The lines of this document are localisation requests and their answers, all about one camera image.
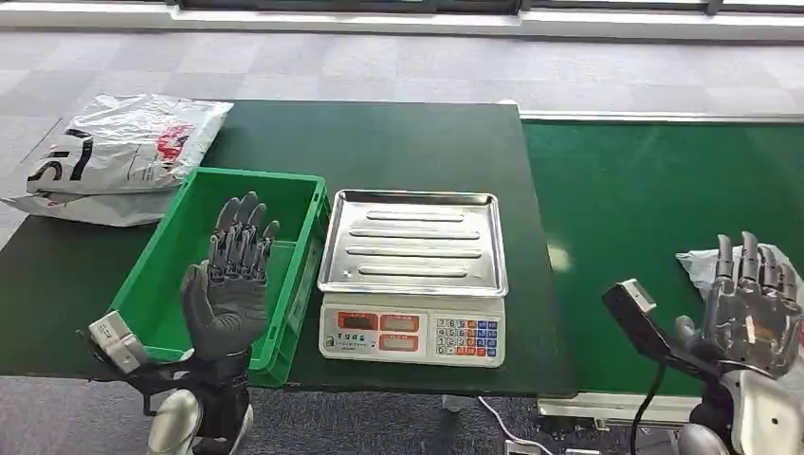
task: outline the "green table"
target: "green table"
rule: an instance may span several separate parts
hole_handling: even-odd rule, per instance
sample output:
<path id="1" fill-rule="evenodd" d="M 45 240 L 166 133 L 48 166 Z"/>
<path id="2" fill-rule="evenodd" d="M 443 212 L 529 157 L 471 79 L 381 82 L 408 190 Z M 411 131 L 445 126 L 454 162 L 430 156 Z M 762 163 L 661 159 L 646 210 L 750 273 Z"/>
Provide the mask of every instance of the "green table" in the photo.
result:
<path id="1" fill-rule="evenodd" d="M 345 188 L 485 191 L 501 201 L 510 283 L 501 368 L 326 360 L 317 344 L 316 292 L 288 387 L 576 392 L 516 107 L 238 101 L 203 164 L 320 175 L 330 194 Z M 152 232 L 28 217 L 0 251 L 0 374 L 102 373 L 73 331 L 104 313 Z M 251 382 L 260 385 L 260 377 Z"/>
<path id="2" fill-rule="evenodd" d="M 656 372 L 601 303 L 613 283 L 637 278 L 673 333 L 704 309 L 677 252 L 716 248 L 721 232 L 738 245 L 748 229 L 804 269 L 804 127 L 780 123 L 801 118 L 526 117 L 580 390 L 644 393 Z M 672 371 L 660 393 L 700 389 Z"/>
<path id="3" fill-rule="evenodd" d="M 676 252 L 712 248 L 717 233 L 739 239 L 750 229 L 804 267 L 801 126 L 767 119 L 537 116 L 520 127 L 516 115 L 506 106 L 238 103 L 205 165 L 319 174 L 330 191 L 490 191 L 503 210 L 513 324 L 508 343 L 517 347 L 502 369 L 324 360 L 315 344 L 316 293 L 288 386 L 644 392 L 655 366 L 633 350 L 600 300 L 614 282 L 638 278 L 658 300 L 654 317 L 669 330 L 677 315 L 696 318 L 703 309 Z M 536 247 L 541 232 L 527 231 L 538 229 L 539 220 L 531 176 L 554 253 L 557 308 L 525 290 L 550 288 L 534 278 L 544 262 Z M 0 331 L 0 373 L 97 373 L 70 333 L 103 312 L 151 232 L 28 218 L 0 251 L 4 316 L 11 316 Z M 512 261 L 532 268 L 512 270 Z M 21 345 L 27 348 L 16 348 Z M 662 388 L 664 394 L 698 392 L 696 382 L 673 372 Z"/>

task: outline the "floor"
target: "floor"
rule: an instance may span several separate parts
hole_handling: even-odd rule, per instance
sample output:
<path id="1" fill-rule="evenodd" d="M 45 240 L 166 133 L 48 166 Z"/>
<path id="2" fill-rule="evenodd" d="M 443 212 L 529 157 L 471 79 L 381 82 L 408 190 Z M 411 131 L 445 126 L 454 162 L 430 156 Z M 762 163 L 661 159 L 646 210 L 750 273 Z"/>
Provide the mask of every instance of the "floor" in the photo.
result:
<path id="1" fill-rule="evenodd" d="M 491 102 L 521 109 L 804 113 L 804 47 L 635 45 L 266 33 L 0 31 L 0 179 L 99 92 L 191 98 Z M 0 245 L 22 220 L 0 209 Z M 534 403 L 492 399 L 536 434 Z M 253 454 L 500 453 L 477 403 L 434 395 L 255 391 Z M 120 384 L 0 377 L 0 453 L 142 453 L 149 420 Z M 623 451 L 623 433 L 558 446 Z"/>

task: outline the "power cord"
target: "power cord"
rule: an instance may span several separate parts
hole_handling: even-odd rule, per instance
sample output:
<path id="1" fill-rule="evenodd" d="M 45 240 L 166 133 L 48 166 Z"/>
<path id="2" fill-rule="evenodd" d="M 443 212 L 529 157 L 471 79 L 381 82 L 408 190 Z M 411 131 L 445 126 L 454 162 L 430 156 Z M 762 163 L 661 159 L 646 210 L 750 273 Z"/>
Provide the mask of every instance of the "power cord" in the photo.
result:
<path id="1" fill-rule="evenodd" d="M 656 396 L 656 392 L 659 391 L 659 386 L 662 385 L 662 379 L 665 378 L 665 366 L 665 363 L 659 364 L 659 370 L 656 371 L 653 384 L 650 385 L 648 394 L 645 395 L 645 400 L 642 401 L 642 404 L 639 405 L 639 409 L 636 411 L 636 415 L 633 416 L 633 422 L 630 424 L 630 455 L 636 455 L 636 431 L 639 429 L 639 422 L 642 421 L 642 416 L 648 409 L 650 402 L 653 401 L 653 397 Z"/>
<path id="2" fill-rule="evenodd" d="M 508 436 L 508 439 L 510 439 L 511 441 L 513 441 L 513 442 L 515 442 L 517 444 L 522 444 L 523 446 L 536 446 L 539 449 L 541 449 L 541 451 L 544 452 L 546 455 L 553 455 L 553 452 L 548 450 L 547 447 L 537 443 L 536 441 L 529 441 L 527 439 L 518 438 L 518 437 L 514 436 L 513 434 L 511 434 L 511 432 L 508 431 L 508 428 L 503 423 L 503 419 L 502 419 L 502 417 L 500 417 L 499 413 L 497 413 L 494 410 L 494 408 L 492 408 L 488 403 L 486 403 L 485 400 L 483 400 L 483 398 L 481 396 L 478 396 L 478 400 L 480 400 L 481 404 L 483 406 L 485 406 L 485 408 L 489 412 L 494 414 L 494 417 L 497 418 L 497 422 L 500 424 L 500 428 L 502 428 L 502 431 L 505 433 L 506 436 Z"/>

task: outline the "silver robot hand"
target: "silver robot hand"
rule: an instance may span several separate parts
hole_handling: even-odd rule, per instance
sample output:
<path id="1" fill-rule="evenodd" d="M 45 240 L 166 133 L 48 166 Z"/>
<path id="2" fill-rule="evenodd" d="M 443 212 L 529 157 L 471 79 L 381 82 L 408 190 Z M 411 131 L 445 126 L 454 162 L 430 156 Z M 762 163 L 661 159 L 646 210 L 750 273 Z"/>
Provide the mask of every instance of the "silver robot hand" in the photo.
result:
<path id="1" fill-rule="evenodd" d="M 734 273 L 731 241 L 718 236 L 715 281 L 706 299 L 703 326 L 687 316 L 676 319 L 676 332 L 693 354 L 726 361 L 780 377 L 794 365 L 802 320 L 795 303 L 795 272 L 778 264 L 757 238 L 742 233 L 740 265 Z"/>

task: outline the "green crate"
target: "green crate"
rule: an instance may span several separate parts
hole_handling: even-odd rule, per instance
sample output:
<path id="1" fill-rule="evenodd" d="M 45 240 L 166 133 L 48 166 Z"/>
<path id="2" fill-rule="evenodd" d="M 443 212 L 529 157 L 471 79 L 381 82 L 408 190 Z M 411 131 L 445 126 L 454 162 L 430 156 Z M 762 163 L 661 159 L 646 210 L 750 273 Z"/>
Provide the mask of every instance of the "green crate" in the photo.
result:
<path id="1" fill-rule="evenodd" d="M 324 180 L 289 173 L 199 168 L 185 182 L 112 302 L 151 358 L 177 360 L 191 347 L 181 280 L 207 255 L 218 212 L 231 197 L 256 191 L 280 231 L 267 265 L 269 323 L 252 344 L 249 370 L 281 386 L 290 371 L 329 223 Z"/>

